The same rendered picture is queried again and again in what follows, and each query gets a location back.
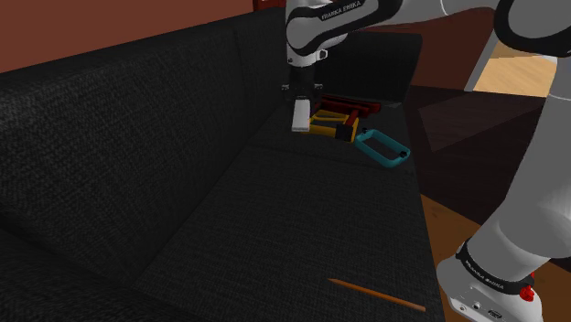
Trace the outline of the teal rectangular frame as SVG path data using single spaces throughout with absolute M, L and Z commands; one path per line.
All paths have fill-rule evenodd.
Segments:
M 379 143 L 385 145 L 393 152 L 397 154 L 396 158 L 390 159 L 383 156 L 370 146 L 366 144 L 367 140 L 374 139 Z M 381 166 L 386 168 L 394 168 L 400 166 L 404 161 L 408 159 L 411 155 L 411 151 L 408 147 L 400 144 L 399 142 L 392 139 L 390 136 L 376 130 L 363 128 L 361 133 L 355 136 L 354 146 L 362 151 L 365 155 L 370 157 L 372 160 L 379 163 Z

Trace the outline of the yellow rectangular frame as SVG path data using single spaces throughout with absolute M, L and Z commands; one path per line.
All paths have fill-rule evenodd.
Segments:
M 353 143 L 358 125 L 359 117 L 356 113 L 343 114 L 320 110 L 309 119 L 308 133 Z

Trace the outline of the black fabric sofa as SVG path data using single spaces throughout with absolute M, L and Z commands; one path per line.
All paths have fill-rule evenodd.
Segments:
M 272 8 L 0 74 L 0 322 L 445 322 L 413 163 L 287 70 Z

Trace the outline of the orange pencil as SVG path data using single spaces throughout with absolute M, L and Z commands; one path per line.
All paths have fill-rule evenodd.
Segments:
M 386 294 L 383 294 L 383 293 L 380 293 L 380 292 L 377 292 L 377 291 L 374 291 L 374 290 L 371 290 L 368 288 L 364 288 L 364 287 L 356 285 L 356 284 L 351 284 L 351 283 L 348 283 L 345 281 L 341 281 L 341 280 L 335 279 L 335 278 L 327 278 L 327 280 L 329 280 L 333 284 L 337 284 L 337 285 L 346 287 L 348 289 L 364 293 L 366 295 L 371 295 L 371 296 L 374 296 L 377 298 L 381 298 L 383 300 L 389 301 L 391 303 L 395 303 L 395 304 L 400 305 L 400 306 L 409 307 L 409 308 L 412 308 L 412 309 L 414 309 L 416 311 L 420 311 L 420 312 L 426 312 L 426 308 L 424 306 L 420 306 L 418 304 L 415 304 L 415 303 L 412 303 L 412 302 L 409 302 L 409 301 L 406 301 L 406 300 L 403 300 L 403 299 L 400 299 L 400 298 L 397 298 L 397 297 L 394 297 L 391 295 L 386 295 Z

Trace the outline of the white rectangular bar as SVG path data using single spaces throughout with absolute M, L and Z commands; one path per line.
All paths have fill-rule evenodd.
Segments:
M 306 133 L 310 128 L 311 101 L 308 99 L 295 100 L 291 131 Z

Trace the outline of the red black T-shaped tool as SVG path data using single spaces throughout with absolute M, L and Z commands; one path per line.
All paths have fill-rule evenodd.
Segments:
M 379 102 L 362 102 L 352 99 L 324 95 L 318 105 L 320 111 L 340 114 L 342 121 L 336 125 L 334 138 L 352 143 L 360 119 L 378 113 L 382 108 Z

